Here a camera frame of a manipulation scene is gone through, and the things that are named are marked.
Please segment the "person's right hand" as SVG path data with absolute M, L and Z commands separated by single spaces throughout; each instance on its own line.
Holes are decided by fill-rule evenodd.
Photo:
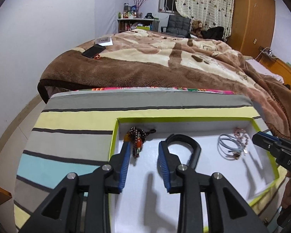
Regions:
M 289 181 L 287 182 L 285 186 L 285 191 L 283 194 L 283 198 L 281 201 L 282 208 L 286 209 L 291 205 L 291 172 L 288 171 L 286 174 L 286 177 L 289 178 Z

